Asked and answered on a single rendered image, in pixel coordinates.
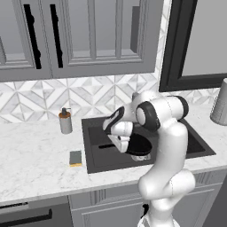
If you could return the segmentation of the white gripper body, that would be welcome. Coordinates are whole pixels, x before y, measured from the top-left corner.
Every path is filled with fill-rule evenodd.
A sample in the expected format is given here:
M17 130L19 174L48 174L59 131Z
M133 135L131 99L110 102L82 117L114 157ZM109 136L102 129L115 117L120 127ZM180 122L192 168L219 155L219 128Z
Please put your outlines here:
M129 137L121 137L115 135L108 135L109 139L116 146L120 153L127 152L129 146Z

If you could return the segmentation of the black round pan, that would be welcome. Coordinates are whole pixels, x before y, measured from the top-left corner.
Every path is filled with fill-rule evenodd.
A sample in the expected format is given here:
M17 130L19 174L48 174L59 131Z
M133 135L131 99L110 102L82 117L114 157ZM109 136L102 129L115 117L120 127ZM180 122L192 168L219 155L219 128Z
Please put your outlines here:
M152 148L152 144L147 138L133 133L130 136L126 154L129 154L134 161L150 160Z

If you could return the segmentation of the dark grey sink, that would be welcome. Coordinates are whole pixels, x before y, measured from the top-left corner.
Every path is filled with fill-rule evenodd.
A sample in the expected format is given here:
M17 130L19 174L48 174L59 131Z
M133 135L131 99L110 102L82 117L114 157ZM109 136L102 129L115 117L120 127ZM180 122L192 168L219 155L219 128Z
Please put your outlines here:
M120 153L106 133L102 129L104 117L82 119L82 135L84 150L86 154L88 173L98 173L123 168L132 168L144 165L151 165L155 162L158 133L149 132L139 124L134 124L134 133L145 138L141 150L146 156L132 156L129 153Z

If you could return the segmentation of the grey and yellow sponge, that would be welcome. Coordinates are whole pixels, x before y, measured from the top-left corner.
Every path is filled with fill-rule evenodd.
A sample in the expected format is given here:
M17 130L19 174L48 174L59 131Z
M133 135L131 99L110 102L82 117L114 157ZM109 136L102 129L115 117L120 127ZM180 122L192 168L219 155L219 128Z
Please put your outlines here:
M71 167L82 165L82 152L81 151L72 151L70 153L69 165Z

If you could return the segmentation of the grey soap dispenser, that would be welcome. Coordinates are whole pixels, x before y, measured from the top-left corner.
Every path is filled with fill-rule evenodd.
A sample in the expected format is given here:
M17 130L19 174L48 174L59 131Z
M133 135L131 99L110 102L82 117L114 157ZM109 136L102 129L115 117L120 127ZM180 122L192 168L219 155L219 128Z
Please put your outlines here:
M70 134L73 131L71 113L63 107L59 113L59 124L62 134Z

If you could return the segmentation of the grey base cupboard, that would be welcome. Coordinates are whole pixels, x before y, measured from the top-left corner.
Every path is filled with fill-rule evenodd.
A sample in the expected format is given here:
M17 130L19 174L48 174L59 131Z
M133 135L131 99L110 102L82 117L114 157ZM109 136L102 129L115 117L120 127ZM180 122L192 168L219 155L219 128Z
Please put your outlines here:
M202 227L220 191L227 169L195 174L195 189L175 206L180 227ZM125 185L68 197L74 227L137 227L144 213L137 185Z

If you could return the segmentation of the grey cylinder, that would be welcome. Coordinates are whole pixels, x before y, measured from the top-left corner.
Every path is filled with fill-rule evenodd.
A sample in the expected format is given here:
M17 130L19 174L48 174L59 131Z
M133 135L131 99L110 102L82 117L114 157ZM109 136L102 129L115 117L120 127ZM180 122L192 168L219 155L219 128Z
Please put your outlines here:
M227 78L223 79L221 89L212 107L210 119L216 124L227 126Z

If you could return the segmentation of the dark grey dishwasher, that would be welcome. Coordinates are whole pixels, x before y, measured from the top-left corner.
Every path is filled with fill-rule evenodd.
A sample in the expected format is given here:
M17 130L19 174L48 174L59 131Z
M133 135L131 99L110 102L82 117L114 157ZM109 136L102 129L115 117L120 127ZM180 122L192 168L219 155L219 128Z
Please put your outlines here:
M67 196L0 206L0 223L47 215L49 209L52 219L11 227L73 227Z

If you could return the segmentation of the black window frame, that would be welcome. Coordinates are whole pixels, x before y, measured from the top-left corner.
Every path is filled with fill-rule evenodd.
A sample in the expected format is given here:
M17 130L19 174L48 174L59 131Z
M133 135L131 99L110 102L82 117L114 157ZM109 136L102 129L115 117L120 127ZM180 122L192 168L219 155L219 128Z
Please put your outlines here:
M197 3L198 0L172 0L159 92L220 88L227 77L227 70L220 74L183 76Z

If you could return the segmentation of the grey wall cupboard door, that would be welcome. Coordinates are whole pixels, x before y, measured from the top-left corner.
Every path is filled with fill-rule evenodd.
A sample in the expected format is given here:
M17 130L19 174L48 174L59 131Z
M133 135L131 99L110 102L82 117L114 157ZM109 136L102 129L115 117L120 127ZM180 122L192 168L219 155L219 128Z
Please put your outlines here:
M35 18L35 36L42 68L35 67L24 4ZM0 0L0 82L51 79L41 0Z
M50 4L56 5L59 68ZM152 73L164 0L41 0L54 78Z

